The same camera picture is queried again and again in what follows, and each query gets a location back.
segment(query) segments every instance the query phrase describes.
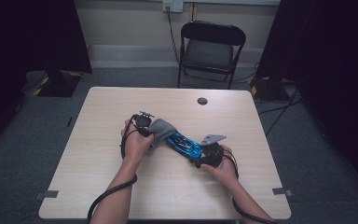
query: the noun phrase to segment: carpeted floor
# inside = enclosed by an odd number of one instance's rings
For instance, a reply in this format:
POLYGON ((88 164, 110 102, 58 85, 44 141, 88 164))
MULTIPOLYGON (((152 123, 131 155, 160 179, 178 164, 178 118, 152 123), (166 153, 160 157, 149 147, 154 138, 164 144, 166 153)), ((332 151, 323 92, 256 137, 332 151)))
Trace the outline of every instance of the carpeted floor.
MULTIPOLYGON (((239 84, 232 89, 248 91, 239 78, 254 71, 239 68, 235 77, 239 84)), ((28 74, 27 85, 42 76, 43 72, 28 74)), ((36 86, 27 90, 20 112, 0 134, 0 223, 85 223, 41 219, 38 210, 42 202, 34 196, 48 189, 88 90, 93 86, 175 88, 176 76, 174 67, 95 68, 93 74, 81 78, 71 98, 33 96, 36 86)), ((208 89, 227 86, 189 77, 184 82, 208 89)), ((290 95, 295 88, 286 86, 290 95)), ((286 102, 255 101, 259 112, 284 105, 286 102)), ((265 131, 280 112, 260 115, 265 131)), ((323 125, 303 103, 286 109, 269 132, 268 143, 283 186, 294 193, 288 197, 292 217, 279 223, 358 223, 358 176, 324 139, 323 125)))

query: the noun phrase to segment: chair backrest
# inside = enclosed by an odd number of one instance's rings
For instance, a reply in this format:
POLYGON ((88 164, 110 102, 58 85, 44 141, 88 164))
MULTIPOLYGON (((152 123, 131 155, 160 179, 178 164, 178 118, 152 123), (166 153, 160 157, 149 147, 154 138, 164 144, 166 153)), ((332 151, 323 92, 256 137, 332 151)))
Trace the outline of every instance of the chair backrest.
POLYGON ((185 38, 200 41, 241 46, 246 41, 245 33, 233 25, 212 23, 207 21, 191 21, 181 30, 182 41, 185 38))

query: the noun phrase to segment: table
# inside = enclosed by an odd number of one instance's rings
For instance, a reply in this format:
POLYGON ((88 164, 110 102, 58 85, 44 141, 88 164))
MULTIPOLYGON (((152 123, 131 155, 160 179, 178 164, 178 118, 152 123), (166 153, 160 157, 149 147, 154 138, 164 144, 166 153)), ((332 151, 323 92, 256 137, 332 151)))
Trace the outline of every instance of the table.
MULTIPOLYGON (((86 218, 92 202, 106 190, 120 164, 124 120, 140 110, 165 119, 200 142, 207 134, 226 135, 239 165, 240 182, 276 219, 291 211, 250 92, 94 87, 75 127, 45 198, 42 218, 86 218), (198 104, 200 97, 207 105, 198 104)), ((238 219, 231 196, 214 178, 160 142, 144 157, 134 184, 130 219, 238 219)))

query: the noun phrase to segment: power outlet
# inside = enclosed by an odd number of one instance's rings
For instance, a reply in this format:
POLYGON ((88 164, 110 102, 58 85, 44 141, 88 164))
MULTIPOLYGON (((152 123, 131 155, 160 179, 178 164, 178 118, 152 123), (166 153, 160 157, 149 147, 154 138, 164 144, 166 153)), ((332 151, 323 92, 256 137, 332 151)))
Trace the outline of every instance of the power outlet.
POLYGON ((183 12, 183 1, 162 1, 162 11, 183 12))

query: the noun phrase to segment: person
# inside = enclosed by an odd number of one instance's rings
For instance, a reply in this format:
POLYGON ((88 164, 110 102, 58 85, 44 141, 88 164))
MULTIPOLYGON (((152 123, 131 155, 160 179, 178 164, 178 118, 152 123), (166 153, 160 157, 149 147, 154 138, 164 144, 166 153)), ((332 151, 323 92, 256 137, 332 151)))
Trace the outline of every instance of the person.
MULTIPOLYGON (((130 125, 128 133, 129 135, 125 144, 126 156, 108 189, 133 179, 136 170, 142 161, 142 157, 145 155, 154 139, 153 134, 150 134, 148 137, 140 135, 136 132, 136 128, 133 124, 130 125)), ((225 150, 225 154, 230 156, 232 150, 224 145, 222 145, 222 148, 225 150)), ((214 178, 230 192, 242 211, 256 217, 262 217, 266 220, 273 221, 273 219, 258 205, 241 185, 235 175, 234 166, 230 160, 224 157, 218 167, 214 168, 210 165, 202 164, 201 169, 213 175, 214 178)), ((132 186, 129 186, 104 198, 96 207, 90 223, 127 223, 130 213, 131 192, 132 186)), ((247 217, 243 217, 242 220, 246 224, 259 223, 247 217)))

